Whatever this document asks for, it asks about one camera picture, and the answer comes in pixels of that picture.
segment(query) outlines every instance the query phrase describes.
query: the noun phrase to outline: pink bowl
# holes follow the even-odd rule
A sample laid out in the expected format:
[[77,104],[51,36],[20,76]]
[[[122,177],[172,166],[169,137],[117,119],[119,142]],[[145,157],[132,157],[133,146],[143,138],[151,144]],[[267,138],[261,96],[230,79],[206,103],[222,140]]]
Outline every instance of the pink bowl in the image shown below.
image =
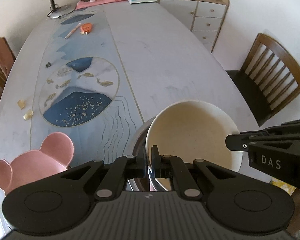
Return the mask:
[[0,160],[0,188],[7,195],[17,187],[66,171],[73,154],[73,143],[66,134],[51,133],[40,150],[27,151],[10,164]]

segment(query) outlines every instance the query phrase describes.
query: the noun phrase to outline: blue painted pattern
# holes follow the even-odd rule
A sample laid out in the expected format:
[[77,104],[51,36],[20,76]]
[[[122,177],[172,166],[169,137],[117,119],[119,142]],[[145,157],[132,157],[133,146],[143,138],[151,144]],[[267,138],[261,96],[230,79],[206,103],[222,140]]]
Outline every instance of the blue painted pattern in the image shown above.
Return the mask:
[[71,24],[71,23],[76,23],[76,22],[80,22],[80,21],[83,21],[91,16],[93,16],[94,14],[92,13],[88,13],[88,14],[79,14],[79,15],[76,15],[76,16],[73,16],[69,19],[66,19],[65,21],[63,21],[62,25],[65,25],[65,24]]
[[56,126],[72,127],[98,116],[110,103],[104,94],[73,92],[52,105],[43,117]]
[[92,59],[92,57],[83,57],[70,61],[66,65],[75,69],[77,72],[82,72],[90,67]]

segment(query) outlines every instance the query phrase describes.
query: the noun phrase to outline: ceramic bowl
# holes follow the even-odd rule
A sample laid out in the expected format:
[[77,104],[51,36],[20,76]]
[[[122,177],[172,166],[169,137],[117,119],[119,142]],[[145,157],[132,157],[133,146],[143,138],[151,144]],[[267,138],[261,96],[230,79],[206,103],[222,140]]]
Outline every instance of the ceramic bowl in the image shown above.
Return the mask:
[[[238,172],[242,152],[229,151],[225,139],[239,134],[233,120],[220,108],[202,101],[182,101],[165,108],[152,122],[146,151],[151,161],[151,147],[157,145],[160,155],[181,157],[186,163],[204,159]],[[170,190],[167,179],[157,179]]]
[[66,171],[73,154],[73,143],[66,134],[51,133],[39,150],[27,151],[11,163],[0,160],[0,188],[7,195],[17,187]]

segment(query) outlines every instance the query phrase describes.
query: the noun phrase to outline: black seat cushion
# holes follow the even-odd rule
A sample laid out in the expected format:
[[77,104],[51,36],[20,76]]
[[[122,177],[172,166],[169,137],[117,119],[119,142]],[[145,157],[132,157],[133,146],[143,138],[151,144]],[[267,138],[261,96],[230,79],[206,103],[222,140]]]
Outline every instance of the black seat cushion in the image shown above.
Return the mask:
[[239,70],[228,70],[227,73],[246,100],[258,125],[263,125],[271,114],[271,108],[265,95],[246,73]]

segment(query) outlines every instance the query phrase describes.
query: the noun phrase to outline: orange object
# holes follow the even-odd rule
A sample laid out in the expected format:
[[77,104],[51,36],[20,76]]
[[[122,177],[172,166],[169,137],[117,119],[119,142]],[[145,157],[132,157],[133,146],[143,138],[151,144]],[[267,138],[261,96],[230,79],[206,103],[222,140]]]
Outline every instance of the orange object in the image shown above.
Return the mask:
[[80,29],[81,29],[81,34],[88,34],[91,32],[92,24],[91,23],[82,24]]

